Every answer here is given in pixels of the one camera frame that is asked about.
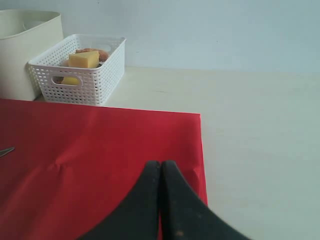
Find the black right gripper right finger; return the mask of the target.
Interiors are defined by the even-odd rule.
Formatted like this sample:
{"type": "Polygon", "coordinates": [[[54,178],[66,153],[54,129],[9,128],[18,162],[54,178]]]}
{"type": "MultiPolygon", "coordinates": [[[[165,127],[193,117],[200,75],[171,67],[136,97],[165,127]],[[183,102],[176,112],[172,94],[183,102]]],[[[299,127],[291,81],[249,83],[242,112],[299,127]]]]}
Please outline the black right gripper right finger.
{"type": "Polygon", "coordinates": [[[164,240],[248,239],[203,203],[171,160],[161,164],[159,210],[164,240]]]}

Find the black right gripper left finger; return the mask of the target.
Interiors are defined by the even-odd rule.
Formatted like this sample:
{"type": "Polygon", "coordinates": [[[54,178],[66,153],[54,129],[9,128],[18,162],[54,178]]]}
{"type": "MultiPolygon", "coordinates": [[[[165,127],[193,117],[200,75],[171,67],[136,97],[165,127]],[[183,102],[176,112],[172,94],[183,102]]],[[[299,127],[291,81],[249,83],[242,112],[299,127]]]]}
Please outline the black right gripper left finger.
{"type": "Polygon", "coordinates": [[[148,161],[120,204],[80,240],[156,240],[161,165],[148,161]]]}

